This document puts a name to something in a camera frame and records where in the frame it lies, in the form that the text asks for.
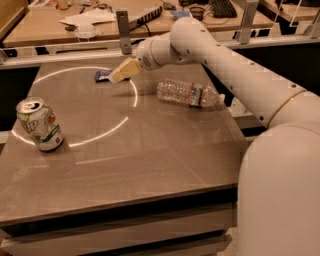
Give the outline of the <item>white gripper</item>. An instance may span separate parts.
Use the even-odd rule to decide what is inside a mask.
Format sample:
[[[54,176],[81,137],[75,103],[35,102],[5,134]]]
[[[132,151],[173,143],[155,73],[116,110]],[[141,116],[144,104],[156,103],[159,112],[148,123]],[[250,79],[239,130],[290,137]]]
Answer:
[[[152,39],[141,41],[136,49],[136,59],[138,61],[133,58],[127,58],[117,68],[112,70],[108,75],[108,79],[112,83],[118,83],[138,74],[142,67],[148,70],[156,69],[157,64],[152,56],[151,45]]]

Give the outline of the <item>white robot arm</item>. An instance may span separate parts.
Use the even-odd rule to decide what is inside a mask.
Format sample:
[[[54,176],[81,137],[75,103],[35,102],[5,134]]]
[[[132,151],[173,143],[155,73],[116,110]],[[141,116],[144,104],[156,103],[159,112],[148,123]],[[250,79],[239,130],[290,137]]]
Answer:
[[[139,44],[111,74],[205,65],[265,127],[242,160],[238,256],[320,256],[320,97],[220,45],[196,19]]]

